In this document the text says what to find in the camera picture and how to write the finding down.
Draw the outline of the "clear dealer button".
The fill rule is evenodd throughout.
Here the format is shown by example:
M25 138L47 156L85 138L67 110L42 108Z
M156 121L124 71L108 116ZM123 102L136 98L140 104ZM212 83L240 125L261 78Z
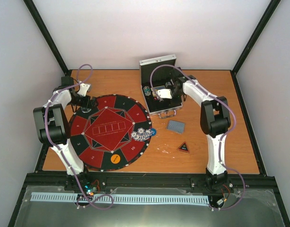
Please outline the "clear dealer button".
M83 113L89 113L91 110L92 110L91 108L86 108L86 107L82 107L82 108L81 108L81 111L82 111Z

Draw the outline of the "grey card deck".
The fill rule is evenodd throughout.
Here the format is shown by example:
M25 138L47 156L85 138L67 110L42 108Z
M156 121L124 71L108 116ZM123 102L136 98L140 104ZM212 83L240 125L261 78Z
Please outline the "grey card deck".
M169 120L167 129L173 132L176 132L178 134L182 134L185 131L185 123Z

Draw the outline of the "blue small blind button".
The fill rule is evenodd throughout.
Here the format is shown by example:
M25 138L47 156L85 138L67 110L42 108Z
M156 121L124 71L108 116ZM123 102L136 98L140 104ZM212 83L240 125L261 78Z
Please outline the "blue small blind button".
M151 129L150 129L150 134L151 134L151 136L155 136L155 135L157 134L156 129L151 128Z

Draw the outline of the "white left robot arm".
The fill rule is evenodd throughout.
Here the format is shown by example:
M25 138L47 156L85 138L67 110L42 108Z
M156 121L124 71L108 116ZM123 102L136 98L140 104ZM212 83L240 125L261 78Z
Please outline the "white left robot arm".
M36 132L40 142L51 147L64 164L69 185L87 190L91 187L92 179L86 165L73 148L64 109L67 105L74 105L88 113L98 103L95 97L87 95L91 85L85 81L65 76L61 82L62 84L53 90L53 95L47 103L33 110Z

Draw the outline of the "blue white poker chips pile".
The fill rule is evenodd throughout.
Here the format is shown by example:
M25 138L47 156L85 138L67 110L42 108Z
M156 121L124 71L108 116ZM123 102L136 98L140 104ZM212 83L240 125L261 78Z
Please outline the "blue white poker chips pile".
M150 129L139 128L137 131L133 131L131 133L132 139L135 141L145 141L148 140L152 136L152 131Z

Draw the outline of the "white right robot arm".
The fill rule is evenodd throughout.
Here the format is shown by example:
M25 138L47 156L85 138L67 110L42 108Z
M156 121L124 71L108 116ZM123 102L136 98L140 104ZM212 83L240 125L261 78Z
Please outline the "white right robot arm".
M215 191L228 178L225 167L225 140L231 119L227 99L213 95L191 76L173 77L172 84L172 97L189 96L201 108L200 127L208 142L205 184L209 191Z

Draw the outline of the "orange big blind button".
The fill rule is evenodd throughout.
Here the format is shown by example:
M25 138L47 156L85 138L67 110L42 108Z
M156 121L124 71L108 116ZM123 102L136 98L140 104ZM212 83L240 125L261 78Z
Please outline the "orange big blind button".
M118 164L121 161L121 157L118 154L114 154L111 156L111 163Z

